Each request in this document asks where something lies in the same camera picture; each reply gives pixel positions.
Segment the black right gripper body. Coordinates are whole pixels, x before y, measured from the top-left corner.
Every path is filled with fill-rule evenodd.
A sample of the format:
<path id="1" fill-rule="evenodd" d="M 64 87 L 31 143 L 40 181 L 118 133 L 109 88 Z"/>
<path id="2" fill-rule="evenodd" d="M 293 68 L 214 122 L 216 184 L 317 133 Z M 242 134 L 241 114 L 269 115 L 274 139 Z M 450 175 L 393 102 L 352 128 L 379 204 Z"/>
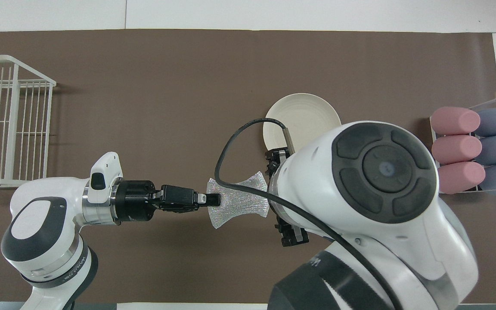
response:
<path id="1" fill-rule="evenodd" d="M 267 171 L 265 174 L 271 178 L 273 174 L 278 170 L 282 161 L 285 161 L 288 157 L 290 157 L 291 153 L 289 152 L 288 147 L 280 147 L 277 149 L 271 149 L 265 152 L 265 159 L 268 161 Z M 273 201 L 269 201 L 270 209 L 276 215 L 277 224 L 274 226 L 277 228 L 278 232 L 281 233 L 282 238 L 281 242 L 284 247 L 301 245 L 309 242 L 309 238 L 305 229 L 297 227 L 293 224 L 286 222 L 275 210 L 272 205 Z"/>

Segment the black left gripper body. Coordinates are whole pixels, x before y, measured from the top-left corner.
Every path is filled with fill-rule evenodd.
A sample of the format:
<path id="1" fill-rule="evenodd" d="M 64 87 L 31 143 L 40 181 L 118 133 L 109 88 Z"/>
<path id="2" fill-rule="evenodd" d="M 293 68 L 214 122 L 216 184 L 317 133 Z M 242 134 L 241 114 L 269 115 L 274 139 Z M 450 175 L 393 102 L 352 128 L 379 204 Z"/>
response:
<path id="1" fill-rule="evenodd" d="M 118 222 L 148 221 L 156 210 L 187 213 L 199 209 L 197 192 L 190 188 L 162 185 L 157 190 L 149 180 L 122 181 L 115 194 Z"/>

